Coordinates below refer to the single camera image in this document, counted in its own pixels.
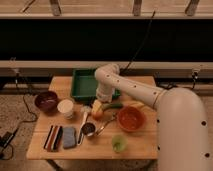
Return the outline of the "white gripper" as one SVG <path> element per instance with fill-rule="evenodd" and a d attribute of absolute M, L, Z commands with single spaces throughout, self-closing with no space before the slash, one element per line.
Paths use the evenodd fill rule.
<path fill-rule="evenodd" d="M 115 92 L 114 87 L 99 82 L 97 89 L 96 89 L 96 97 L 98 100 L 94 101 L 94 103 L 92 105 L 92 112 L 101 113 L 102 112 L 102 103 L 101 102 L 111 102 L 114 92 Z"/>

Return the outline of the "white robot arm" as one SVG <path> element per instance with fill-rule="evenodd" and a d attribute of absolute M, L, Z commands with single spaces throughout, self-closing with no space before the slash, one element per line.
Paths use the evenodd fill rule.
<path fill-rule="evenodd" d="M 200 97 L 187 88 L 169 90 L 119 75 L 111 63 L 95 70 L 96 97 L 111 102 L 114 89 L 157 112 L 158 171 L 213 171 L 208 121 Z"/>

